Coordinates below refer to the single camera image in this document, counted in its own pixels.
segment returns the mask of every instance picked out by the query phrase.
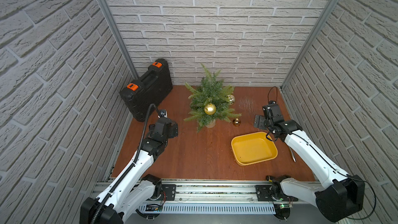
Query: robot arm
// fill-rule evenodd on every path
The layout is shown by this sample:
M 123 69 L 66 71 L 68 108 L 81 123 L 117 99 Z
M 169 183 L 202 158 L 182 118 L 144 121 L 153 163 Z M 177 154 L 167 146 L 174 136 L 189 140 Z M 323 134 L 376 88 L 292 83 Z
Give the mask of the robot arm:
M 289 176 L 272 178 L 271 194 L 275 200 L 293 196 L 316 207 L 330 221 L 336 222 L 362 209 L 365 183 L 336 165 L 307 136 L 294 120 L 284 121 L 277 104 L 263 107 L 265 127 L 304 160 L 319 179 L 320 185 L 299 182 Z

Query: black tool case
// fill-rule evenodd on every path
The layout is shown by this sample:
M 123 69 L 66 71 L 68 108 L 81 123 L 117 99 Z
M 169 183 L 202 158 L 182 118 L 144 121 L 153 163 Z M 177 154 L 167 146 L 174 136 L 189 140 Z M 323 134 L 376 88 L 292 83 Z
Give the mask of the black tool case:
M 148 67 L 148 71 L 138 80 L 133 80 L 120 91 L 120 96 L 126 103 L 133 117 L 145 121 L 148 107 L 151 103 L 158 106 L 173 89 L 169 65 L 165 59 L 157 59 Z

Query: orange latch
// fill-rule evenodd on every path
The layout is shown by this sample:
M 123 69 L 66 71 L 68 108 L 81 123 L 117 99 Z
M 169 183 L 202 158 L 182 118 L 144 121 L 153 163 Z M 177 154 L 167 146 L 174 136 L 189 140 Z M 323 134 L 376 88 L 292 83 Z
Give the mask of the orange latch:
M 138 86 L 136 84 L 130 83 L 127 85 L 127 88 L 135 91 L 135 90 L 137 90 Z
M 152 65 L 156 67 L 162 67 L 162 64 L 160 62 L 154 62 L 152 63 Z

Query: white brick wall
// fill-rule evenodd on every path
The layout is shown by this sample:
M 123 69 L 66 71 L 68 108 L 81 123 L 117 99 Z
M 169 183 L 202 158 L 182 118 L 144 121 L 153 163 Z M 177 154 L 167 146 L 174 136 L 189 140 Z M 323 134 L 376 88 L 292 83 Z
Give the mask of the white brick wall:
M 303 43 L 297 40 L 305 40 L 327 2 L 107 1 L 140 75 L 150 62 L 164 57 L 171 62 L 174 84 L 188 80 L 198 84 L 204 76 L 200 62 L 208 57 L 208 67 L 221 68 L 226 81 L 245 86 L 279 85 L 291 62 L 283 64 L 283 69 L 277 69 L 276 64 L 283 63 L 284 57 L 296 57 Z M 269 75 L 258 81 L 254 72 L 239 74 L 241 68 L 268 68 Z M 181 75 L 181 69 L 195 73 Z
M 96 0 L 0 0 L 0 223 L 78 218 L 131 78 Z
M 326 155 L 375 189 L 365 223 L 398 221 L 397 9 L 397 0 L 340 0 L 284 89 Z M 365 190 L 354 217 L 373 203 Z

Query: black cable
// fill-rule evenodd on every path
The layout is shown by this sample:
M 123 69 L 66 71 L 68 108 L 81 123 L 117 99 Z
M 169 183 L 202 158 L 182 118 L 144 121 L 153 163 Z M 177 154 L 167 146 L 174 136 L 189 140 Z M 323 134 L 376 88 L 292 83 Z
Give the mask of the black cable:
M 356 180 L 356 181 L 364 182 L 364 183 L 367 183 L 367 184 L 369 185 L 369 187 L 371 188 L 371 190 L 372 190 L 372 192 L 373 192 L 373 195 L 374 195 L 374 197 L 375 197 L 375 204 L 373 205 L 373 209 L 372 209 L 371 213 L 368 214 L 366 217 L 363 217 L 363 218 L 351 218 L 351 217 L 346 217 L 347 219 L 351 219 L 351 220 L 364 220 L 364 219 L 369 218 L 369 217 L 373 214 L 373 212 L 375 211 L 375 209 L 376 209 L 376 201 L 377 201 L 375 190 L 373 189 L 373 187 L 371 186 L 371 184 L 370 184 L 368 181 L 365 181 L 365 180 L 360 180 L 360 179 L 356 179 L 356 178 L 353 178 L 353 177 L 349 177 L 349 176 L 346 176 L 346 175 L 341 174 L 340 172 L 337 172 L 337 173 L 339 173 L 340 175 L 342 175 L 342 176 L 344 176 L 344 177 L 350 178 L 351 180 Z
M 272 88 L 274 88 L 275 86 L 271 87 L 271 89 L 268 91 L 268 96 L 267 96 L 267 104 L 269 103 L 269 93 L 271 92 Z M 275 102 L 278 102 L 278 87 L 276 88 L 276 100 Z
M 304 139 L 304 138 L 302 138 L 301 136 L 299 136 L 299 135 L 297 135 L 296 133 L 293 133 L 292 132 L 292 134 L 293 135 L 296 135 L 297 137 L 299 137 L 299 138 L 301 138 L 302 140 L 304 140 L 307 144 L 308 144 L 308 142 Z M 330 163 L 328 163 L 327 161 L 326 161 L 326 159 L 325 158 L 323 158 L 319 153 L 318 153 L 318 151 L 316 150 L 316 149 L 314 149 L 314 151 L 334 170 L 334 171 L 336 171 L 336 169 L 333 167 L 333 166 L 331 166 L 331 164 Z M 365 220 L 365 219 L 367 219 L 367 218 L 369 218 L 372 214 L 373 214 L 373 212 L 375 211 L 375 209 L 376 209 L 376 202 L 377 202 L 377 199 L 376 199 L 376 193 L 375 193 L 375 191 L 374 191 L 374 189 L 373 189 L 373 187 L 371 186 L 371 184 L 368 182 L 368 181 L 365 181 L 365 180 L 360 180 L 360 179 L 356 179 L 356 178 L 353 178 L 353 177 L 349 177 L 349 176 L 347 176 L 347 175 L 343 175 L 343 174 L 341 174 L 340 172 L 338 172 L 338 171 L 336 171 L 337 173 L 339 173 L 340 175 L 342 175 L 343 177 L 346 177 L 346 178 L 350 178 L 351 180 L 356 180 L 356 181 L 359 181 L 359 182 L 364 182 L 364 183 L 367 183 L 368 185 L 369 185 L 369 187 L 371 188 L 371 190 L 372 190 L 372 192 L 373 192 L 373 195 L 374 195 L 374 197 L 375 197 L 375 204 L 373 205 L 373 209 L 372 209 L 372 211 L 371 211 L 371 213 L 369 214 L 369 215 L 367 215 L 366 217 L 363 217 L 363 218 L 351 218 L 351 217 L 346 217 L 346 218 L 348 218 L 348 219 L 351 219 L 351 220 Z
M 142 148 L 142 141 L 144 140 L 144 135 L 145 135 L 145 131 L 147 129 L 147 124 L 148 124 L 148 118 L 149 118 L 150 111 L 151 111 L 152 107 L 154 107 L 156 109 L 157 114 L 161 117 L 159 109 L 156 107 L 156 105 L 154 103 L 150 104 L 149 107 L 148 107 L 148 110 L 147 110 L 147 115 L 145 116 L 144 128 L 142 129 L 142 136 L 141 136 L 140 144 L 139 144 L 138 149 L 137 149 L 137 153 L 136 153 L 136 155 L 134 157 L 134 161 L 126 169 L 126 171 L 122 174 L 122 176 L 115 182 L 113 187 L 109 190 L 109 192 L 103 198 L 103 200 L 101 201 L 100 205 L 97 208 L 97 211 L 94 213 L 90 224 L 95 224 L 95 222 L 97 221 L 97 218 L 100 216 L 102 208 L 103 208 L 104 204 L 106 203 L 106 201 L 108 200 L 108 198 L 115 191 L 115 189 L 120 184 L 120 182 L 126 177 L 127 173 L 130 172 L 130 170 L 135 166 L 135 164 L 136 164 L 136 162 L 138 160 L 138 156 L 140 155 L 140 151 L 141 151 L 141 148 Z

